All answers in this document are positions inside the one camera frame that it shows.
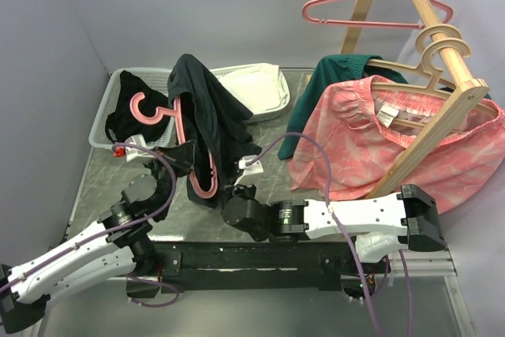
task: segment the wooden pole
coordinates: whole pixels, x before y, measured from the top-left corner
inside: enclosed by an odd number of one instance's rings
[[[353,15],[351,16],[352,21],[365,21],[372,7],[373,0],[357,0],[354,4]],[[340,54],[352,54],[356,48],[357,41],[360,38],[360,34],[363,28],[348,27],[346,30],[346,37],[342,44],[342,49]]]
[[[411,0],[423,24],[440,24],[429,0]],[[446,39],[446,33],[432,35],[434,41]],[[488,92],[483,80],[474,79],[457,49],[446,47],[439,51],[456,89],[432,120],[422,129],[410,146],[396,159],[393,166],[377,183],[367,198],[381,197],[394,191],[438,143],[481,101]]]

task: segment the pink shirt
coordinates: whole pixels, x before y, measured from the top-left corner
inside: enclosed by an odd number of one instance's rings
[[[365,196],[386,174],[396,157],[413,141],[418,129],[383,126],[376,113],[383,104],[399,110],[397,118],[428,122],[444,99],[430,95],[386,90],[370,91],[372,76],[330,85],[313,111],[304,133],[320,143],[331,161],[332,200]],[[439,213],[451,210],[471,197],[491,177],[505,157],[505,115],[496,103],[483,104],[498,111],[493,118],[472,110],[402,183],[419,185],[436,199]],[[288,163],[291,189],[324,191],[327,172],[319,151],[300,139]]]

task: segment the green shirt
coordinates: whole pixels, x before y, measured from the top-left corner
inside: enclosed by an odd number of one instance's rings
[[[354,81],[371,75],[381,75],[397,83],[407,83],[402,74],[390,69],[367,66],[369,59],[382,59],[379,55],[336,54],[322,58],[317,64],[307,88],[294,106],[287,132],[302,133],[319,98],[330,84]],[[286,137],[279,150],[279,159],[293,156],[300,137]]]

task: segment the gray wall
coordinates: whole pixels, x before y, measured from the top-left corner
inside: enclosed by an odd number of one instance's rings
[[[58,243],[107,75],[67,0],[0,0],[0,262]]]
[[[467,59],[475,77],[488,83],[492,98],[505,107],[503,63],[505,35],[503,0],[443,0],[456,10],[454,25],[461,29],[473,56]],[[412,36],[399,59],[418,62]],[[505,272],[505,164],[470,200],[443,217],[445,235],[458,269],[459,281],[479,336],[505,335],[505,289],[497,278]]]
[[[182,53],[209,67],[252,62],[314,66],[340,51],[343,27],[309,24],[308,0],[71,0],[108,70],[172,67]],[[348,19],[354,2],[325,6],[320,17]],[[411,21],[407,0],[378,0],[370,20]],[[358,50],[395,59],[409,31],[367,30]]]

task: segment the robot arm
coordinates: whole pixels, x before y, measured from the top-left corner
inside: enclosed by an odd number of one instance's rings
[[[194,148],[194,141],[188,141],[157,152],[170,160],[176,176],[183,177],[193,169]],[[33,325],[47,307],[85,288],[118,275],[145,275],[154,267],[158,257],[148,237],[152,225],[145,220],[125,226],[159,208],[172,189],[164,167],[152,159],[146,167],[151,175],[135,177],[122,191],[121,200],[77,236],[25,264],[0,265],[0,289],[4,289],[0,316],[7,333]],[[165,219],[167,212],[168,208],[154,220]]]
[[[435,200],[416,185],[402,185],[399,193],[365,200],[284,200],[261,204],[254,195],[261,178],[260,161],[251,166],[244,157],[234,196],[223,210],[225,223],[243,230],[257,241],[296,242],[340,234],[333,215],[355,240],[363,263],[379,262],[400,249],[433,252],[447,247],[443,240]]]
[[[193,169],[194,148],[194,142],[188,141],[157,152],[170,160],[176,176],[183,177]],[[127,159],[130,153],[133,151],[126,152]],[[339,234],[332,217],[335,214],[350,233],[360,234],[355,246],[363,263],[379,262],[399,249],[426,252],[446,248],[435,201],[415,185],[403,185],[400,193],[373,200],[334,201],[329,208],[319,200],[265,205],[254,198],[263,167],[259,161],[246,165],[251,158],[238,163],[241,175],[226,189],[228,201],[222,217],[257,242],[298,242]],[[166,169],[152,160],[146,167],[151,175],[134,178],[122,191],[122,199],[80,234],[26,264],[13,268],[0,265],[0,316],[6,332],[36,323],[47,306],[76,292],[118,275],[145,275],[159,262],[148,237],[152,226],[147,220],[117,229],[159,208],[170,193],[172,183]],[[154,220],[165,219],[167,212],[165,209]],[[25,274],[41,263],[47,264]]]

